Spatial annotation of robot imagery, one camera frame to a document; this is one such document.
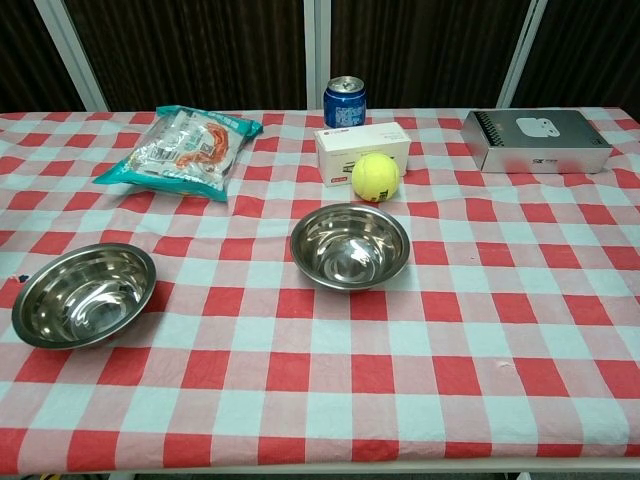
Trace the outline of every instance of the soda can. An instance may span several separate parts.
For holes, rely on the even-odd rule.
[[[324,123],[331,128],[364,125],[367,92],[364,82],[348,75],[329,80],[324,91]]]

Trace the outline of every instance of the yellow tennis ball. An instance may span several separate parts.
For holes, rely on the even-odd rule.
[[[369,202],[383,202],[393,196],[400,182],[396,162],[384,153],[369,153],[356,162],[351,173],[353,190]]]

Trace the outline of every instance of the silver box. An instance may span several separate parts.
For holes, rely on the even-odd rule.
[[[462,126],[483,172],[597,173],[613,148],[577,110],[472,110]]]

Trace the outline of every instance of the plastic bag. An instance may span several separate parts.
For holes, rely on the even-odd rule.
[[[236,156],[262,125],[180,106],[159,107],[156,114],[160,118],[135,150],[94,183],[132,183],[225,202]]]

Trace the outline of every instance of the metal bowl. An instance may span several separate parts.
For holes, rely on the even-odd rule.
[[[151,297],[156,269],[137,247],[90,245],[32,276],[13,305],[13,328],[35,347],[100,342],[130,323]]]
[[[291,233],[293,259],[309,278],[336,290],[366,290],[407,263],[407,233],[387,213],[349,203],[320,208]]]

